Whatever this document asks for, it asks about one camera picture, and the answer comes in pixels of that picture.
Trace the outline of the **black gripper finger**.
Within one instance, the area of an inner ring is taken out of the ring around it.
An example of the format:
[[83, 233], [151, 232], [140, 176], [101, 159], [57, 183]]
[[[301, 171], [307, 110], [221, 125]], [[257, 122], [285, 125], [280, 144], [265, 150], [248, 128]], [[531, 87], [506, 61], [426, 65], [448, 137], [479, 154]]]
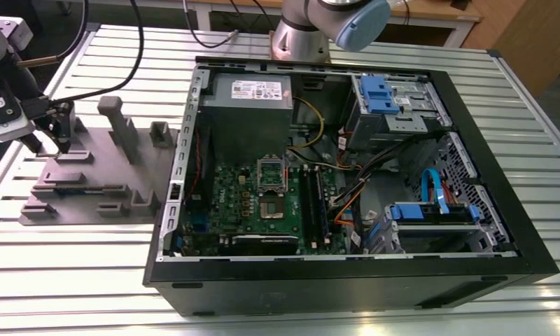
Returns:
[[51, 138], [61, 154], [68, 154], [71, 139], [73, 138], [76, 126], [75, 102], [65, 101], [55, 106], [51, 122]]
[[33, 132], [20, 137], [20, 143], [29, 149], [33, 154], [40, 154], [43, 151], [43, 143]]

